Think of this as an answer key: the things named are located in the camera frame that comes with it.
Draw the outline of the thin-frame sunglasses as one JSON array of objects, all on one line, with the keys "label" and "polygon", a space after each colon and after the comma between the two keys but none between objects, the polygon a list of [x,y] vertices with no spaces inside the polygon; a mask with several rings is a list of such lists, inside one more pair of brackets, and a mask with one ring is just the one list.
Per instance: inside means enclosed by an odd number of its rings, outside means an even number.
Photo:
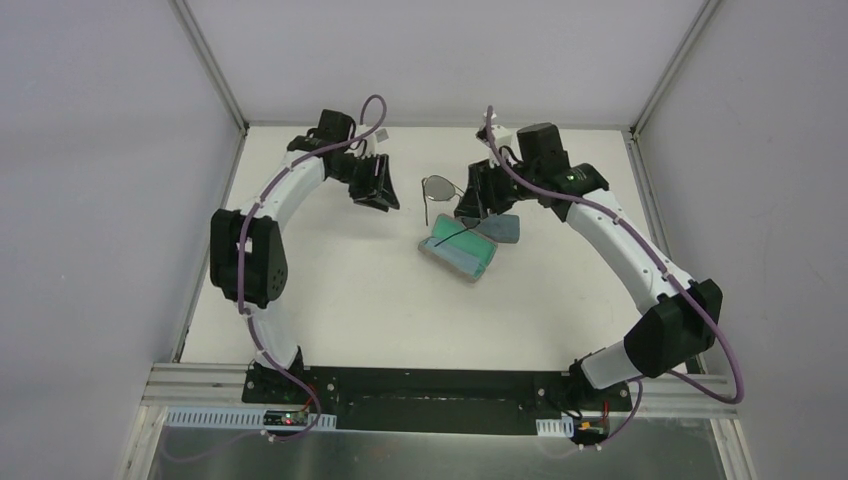
[{"label": "thin-frame sunglasses", "polygon": [[420,252],[435,252],[440,255],[479,255],[486,240],[476,232],[482,220],[477,217],[441,213],[432,218],[429,207],[434,203],[449,204],[461,200],[464,191],[454,182],[441,175],[430,175],[421,180],[424,203],[425,225],[430,227],[429,236],[418,245]]}]

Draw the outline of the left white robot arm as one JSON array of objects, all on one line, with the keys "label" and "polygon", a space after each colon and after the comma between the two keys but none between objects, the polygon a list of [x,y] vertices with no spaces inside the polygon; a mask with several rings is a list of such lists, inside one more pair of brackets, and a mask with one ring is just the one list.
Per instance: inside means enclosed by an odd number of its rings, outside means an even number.
[{"label": "left white robot arm", "polygon": [[317,126],[288,143],[281,164],[253,199],[211,217],[210,280],[234,303],[255,349],[253,385],[243,394],[249,403],[304,402],[326,412],[338,404],[335,379],[308,374],[300,343],[282,312],[289,280],[283,232],[327,180],[346,186],[357,205],[382,212],[399,209],[390,157],[380,147],[382,130],[323,110]]}]

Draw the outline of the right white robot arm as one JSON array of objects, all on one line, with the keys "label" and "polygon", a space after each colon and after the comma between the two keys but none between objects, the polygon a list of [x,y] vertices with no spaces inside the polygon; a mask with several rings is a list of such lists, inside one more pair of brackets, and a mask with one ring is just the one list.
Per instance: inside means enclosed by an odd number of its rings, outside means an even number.
[{"label": "right white robot arm", "polygon": [[646,240],[599,170],[571,162],[555,125],[512,133],[492,124],[476,137],[489,157],[469,166],[456,214],[485,219],[519,201],[537,201],[595,249],[640,314],[622,340],[569,367],[566,396],[573,405],[593,409],[608,388],[657,378],[714,346],[721,289],[710,279],[694,279]]}]

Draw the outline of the blue-green glasses case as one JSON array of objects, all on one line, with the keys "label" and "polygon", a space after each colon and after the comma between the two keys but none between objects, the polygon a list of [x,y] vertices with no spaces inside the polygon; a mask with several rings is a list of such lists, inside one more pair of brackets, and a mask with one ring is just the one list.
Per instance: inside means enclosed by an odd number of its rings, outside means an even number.
[{"label": "blue-green glasses case", "polygon": [[482,235],[499,244],[517,244],[521,236],[520,217],[513,214],[490,215],[476,226]]}]

